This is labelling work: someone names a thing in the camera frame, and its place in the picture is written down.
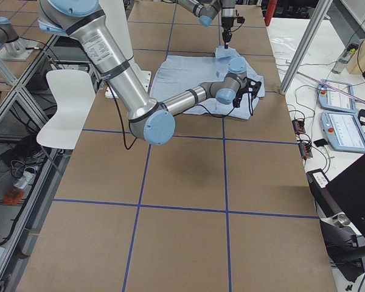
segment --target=white desk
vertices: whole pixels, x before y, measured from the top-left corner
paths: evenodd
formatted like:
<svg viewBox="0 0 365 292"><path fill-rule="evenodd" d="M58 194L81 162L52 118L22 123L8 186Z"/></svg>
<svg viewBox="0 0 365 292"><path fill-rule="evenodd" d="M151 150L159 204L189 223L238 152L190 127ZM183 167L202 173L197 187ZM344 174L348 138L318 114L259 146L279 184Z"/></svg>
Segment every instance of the white desk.
<svg viewBox="0 0 365 292"><path fill-rule="evenodd" d="M292 59L294 51L299 44L305 28L307 27L308 20L304 19L283 19L274 18L271 21L271 25L267 28L268 35L271 39L271 45L273 48L274 56L277 64L287 64ZM331 25L330 21L325 20L322 22L302 64L329 64L336 61L337 57L343 51L344 45L339 36ZM315 79L329 79L334 81L341 81L350 84L359 84L365 80L360 75L349 74L346 70L340 75L330 73L334 67L334 63L330 65L305 65L299 68L299 71L307 74ZM288 66L278 66L280 79L284 77L285 71ZM305 121L305 129L307 134L315 141L320 138L325 138L321 128L321 113L322 109L319 105L316 106L317 93L314 89L317 84L305 77L296 75L293 80L287 94L286 100L289 106L289 110L302 111L306 117L311 117L313 112L303 106L296 103L295 90L302 85L311 85L312 87L304 86L297 90L297 101L310 108L315 108L316 114L314 118L308 118ZM365 83L353 87L354 95L365 100ZM356 103L357 109L364 108L365 105ZM296 117L302 117L301 114L296 113ZM333 179L344 169L346 169L351 163L356 161L362 154L334 151L330 146L326 146L331 158L331 166L326 175L329 179ZM305 171L310 171L318 168L323 168L325 165L325 159L315 149L312 150L313 158L308 159L305 163ZM333 273L336 280L338 291L344 291L344 289L350 284L345 280L343 275L338 269L333 269ZM360 276L356 284L353 285L353 291L357 291L361 282L362 276ZM363 284L363 292L365 292L365 283Z"/></svg>

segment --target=blue-framed device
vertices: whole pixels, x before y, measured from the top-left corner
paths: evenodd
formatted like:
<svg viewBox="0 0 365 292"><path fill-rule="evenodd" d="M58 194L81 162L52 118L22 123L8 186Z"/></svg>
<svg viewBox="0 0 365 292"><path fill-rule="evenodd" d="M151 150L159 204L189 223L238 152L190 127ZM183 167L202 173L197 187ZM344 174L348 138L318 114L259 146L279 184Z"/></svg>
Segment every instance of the blue-framed device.
<svg viewBox="0 0 365 292"><path fill-rule="evenodd" d="M322 79L323 82L353 95L352 85L349 83ZM319 85L318 102L321 108L329 111L343 111L345 113L356 113L355 100L344 94L333 91L325 85Z"/></svg>
<svg viewBox="0 0 365 292"><path fill-rule="evenodd" d="M365 133L356 114L324 111L321 122L334 150L365 153Z"/></svg>

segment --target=clear bottle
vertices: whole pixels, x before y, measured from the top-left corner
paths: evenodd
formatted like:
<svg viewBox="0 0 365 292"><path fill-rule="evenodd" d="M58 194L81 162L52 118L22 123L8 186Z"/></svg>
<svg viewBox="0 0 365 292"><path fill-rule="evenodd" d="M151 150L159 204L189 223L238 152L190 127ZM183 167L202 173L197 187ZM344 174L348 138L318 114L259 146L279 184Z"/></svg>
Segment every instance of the clear bottle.
<svg viewBox="0 0 365 292"><path fill-rule="evenodd" d="M342 73L343 69L345 69L346 65L350 61L350 59L354 56L354 53L358 49L360 45L357 43L350 43L342 52L342 54L337 59L332 72L334 74Z"/></svg>

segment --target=sticker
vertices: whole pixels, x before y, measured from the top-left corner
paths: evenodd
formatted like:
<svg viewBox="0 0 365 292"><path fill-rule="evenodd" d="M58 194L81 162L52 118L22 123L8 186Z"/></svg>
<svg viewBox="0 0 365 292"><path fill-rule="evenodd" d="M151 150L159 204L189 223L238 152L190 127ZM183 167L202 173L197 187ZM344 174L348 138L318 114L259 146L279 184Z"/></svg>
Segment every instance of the sticker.
<svg viewBox="0 0 365 292"><path fill-rule="evenodd" d="M95 65L98 65L104 62L105 59L113 56L110 47L105 43L104 39L100 35L96 35L91 38L83 45L83 47L85 52L88 54L88 57Z"/></svg>
<svg viewBox="0 0 365 292"><path fill-rule="evenodd" d="M329 183L321 172L313 173L313 176L322 189Z"/></svg>

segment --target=brown table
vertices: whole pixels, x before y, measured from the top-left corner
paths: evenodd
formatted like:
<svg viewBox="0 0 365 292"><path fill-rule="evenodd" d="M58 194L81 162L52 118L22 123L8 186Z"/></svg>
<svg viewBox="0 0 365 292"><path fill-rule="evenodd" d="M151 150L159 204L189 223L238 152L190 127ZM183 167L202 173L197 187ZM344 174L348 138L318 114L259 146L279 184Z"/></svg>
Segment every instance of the brown table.
<svg viewBox="0 0 365 292"><path fill-rule="evenodd" d="M232 47L267 90L254 116L179 115L171 141L126 151L99 92L18 292L336 291L260 8L238 11ZM219 23L137 2L135 59L155 74L168 54L209 56Z"/></svg>

